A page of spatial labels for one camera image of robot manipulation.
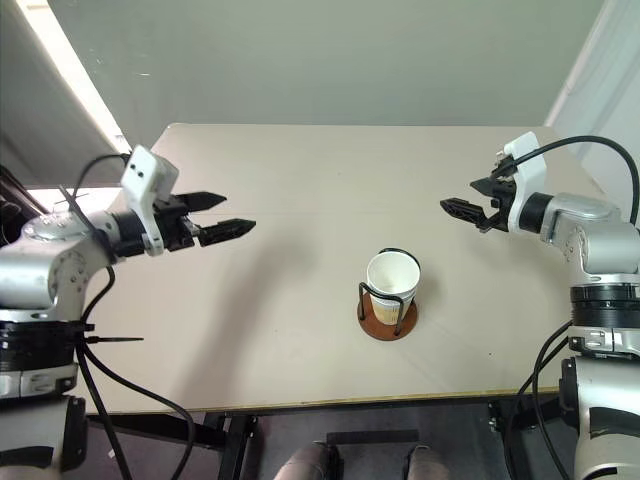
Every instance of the white wall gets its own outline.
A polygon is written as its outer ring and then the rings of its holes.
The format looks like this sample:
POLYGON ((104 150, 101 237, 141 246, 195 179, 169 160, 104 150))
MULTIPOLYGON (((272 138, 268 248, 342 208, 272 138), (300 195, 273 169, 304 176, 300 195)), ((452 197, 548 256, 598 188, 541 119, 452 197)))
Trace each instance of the white wall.
POLYGON ((540 125, 600 0, 51 0, 131 143, 171 122, 540 125))
MULTIPOLYGON (((640 2, 608 1, 547 124, 561 136, 594 134, 640 158, 640 2)), ((607 147, 572 148, 607 197, 627 217, 631 180, 607 147)))

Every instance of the round wooden base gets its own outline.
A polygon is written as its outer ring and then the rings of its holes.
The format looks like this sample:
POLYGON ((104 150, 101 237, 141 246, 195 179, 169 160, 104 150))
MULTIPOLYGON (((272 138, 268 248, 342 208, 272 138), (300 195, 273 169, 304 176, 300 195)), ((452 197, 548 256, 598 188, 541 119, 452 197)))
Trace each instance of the round wooden base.
POLYGON ((416 322, 418 321, 418 307, 416 307, 416 304, 413 301, 411 302, 411 305, 409 305, 409 310, 407 310, 407 314, 402 320, 401 329, 400 332, 398 332, 398 335, 395 334, 396 325, 385 325, 376 318, 373 313, 373 306, 371 305, 371 296, 368 293, 365 293, 362 296, 362 301, 364 302, 364 319, 358 319, 358 323, 369 336, 377 340, 398 340, 399 338, 405 337, 411 330, 413 330, 413 327, 416 326, 416 322))

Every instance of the beige tabletop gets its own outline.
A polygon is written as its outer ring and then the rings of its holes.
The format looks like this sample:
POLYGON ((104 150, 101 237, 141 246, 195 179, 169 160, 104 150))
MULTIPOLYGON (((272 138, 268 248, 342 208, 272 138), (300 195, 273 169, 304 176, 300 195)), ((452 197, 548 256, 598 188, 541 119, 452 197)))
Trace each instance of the beige tabletop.
MULTIPOLYGON (((438 202, 486 206, 469 182, 528 130, 171 125, 153 150, 180 169, 174 191, 228 197, 196 222, 241 217, 257 226, 231 242, 118 265, 91 321, 100 335, 145 341, 95 353, 189 409, 514 392, 569 319, 562 255, 533 234, 480 234, 438 202), (358 325, 357 285, 369 259, 391 246, 422 264, 419 319, 407 337, 380 342, 358 325)), ((541 144, 556 138, 532 130, 541 144)), ((567 150, 545 158, 549 192, 601 196, 567 150)), ((541 385, 559 376, 558 359, 541 385)), ((112 412, 166 410, 95 377, 112 412)), ((88 398, 84 384, 74 393, 88 398)))

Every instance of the silver robot arm segment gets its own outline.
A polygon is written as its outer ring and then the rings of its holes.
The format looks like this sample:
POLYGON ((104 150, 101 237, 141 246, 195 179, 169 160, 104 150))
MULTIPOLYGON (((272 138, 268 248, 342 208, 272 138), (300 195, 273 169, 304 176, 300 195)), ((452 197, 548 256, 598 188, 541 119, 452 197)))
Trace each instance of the silver robot arm segment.
POLYGON ((86 217, 63 191, 70 211, 31 220, 0 249, 0 478, 24 469, 55 477, 84 459, 84 400, 64 392, 76 385, 74 351, 90 328, 81 319, 97 271, 191 247, 194 238, 203 247, 235 239, 255 226, 242 219, 196 225, 190 213, 226 198, 173 195, 177 176, 166 159, 138 146, 121 182, 126 211, 86 217))
POLYGON ((570 270, 569 347, 579 353, 563 361, 560 380, 564 419, 580 433, 574 478, 640 478, 640 234, 611 203, 543 193, 541 155, 513 162, 537 148, 532 135, 505 145, 492 174, 471 183, 496 213, 487 217, 458 198, 441 205, 483 233, 528 231, 562 252, 570 270))

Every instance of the white paper cup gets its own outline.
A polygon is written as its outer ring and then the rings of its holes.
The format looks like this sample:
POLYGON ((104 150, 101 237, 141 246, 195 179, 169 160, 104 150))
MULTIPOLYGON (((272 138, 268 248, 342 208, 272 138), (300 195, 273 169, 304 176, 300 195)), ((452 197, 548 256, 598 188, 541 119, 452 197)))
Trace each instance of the white paper cup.
POLYGON ((400 297, 404 308, 394 300, 371 295, 373 313, 385 325, 396 325, 404 318, 420 280, 420 266, 404 252, 387 251, 376 255, 367 266, 367 285, 377 293, 400 297))

